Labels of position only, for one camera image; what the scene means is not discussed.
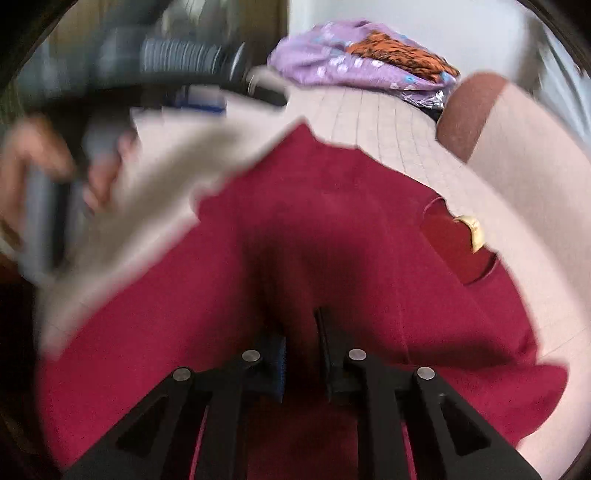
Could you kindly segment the person's left hand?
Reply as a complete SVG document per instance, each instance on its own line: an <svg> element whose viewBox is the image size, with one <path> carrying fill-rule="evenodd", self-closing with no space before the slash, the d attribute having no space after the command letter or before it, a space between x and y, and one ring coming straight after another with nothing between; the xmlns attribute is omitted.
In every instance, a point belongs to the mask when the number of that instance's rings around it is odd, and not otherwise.
<svg viewBox="0 0 591 480"><path fill-rule="evenodd" d="M110 205L122 161L136 143L137 133L130 129L119 137L114 152L93 161L83 195L91 210L104 210ZM1 249L10 256L21 244L26 179L31 167L58 181L71 180L76 172L66 142L43 116L17 122L1 148Z"/></svg>

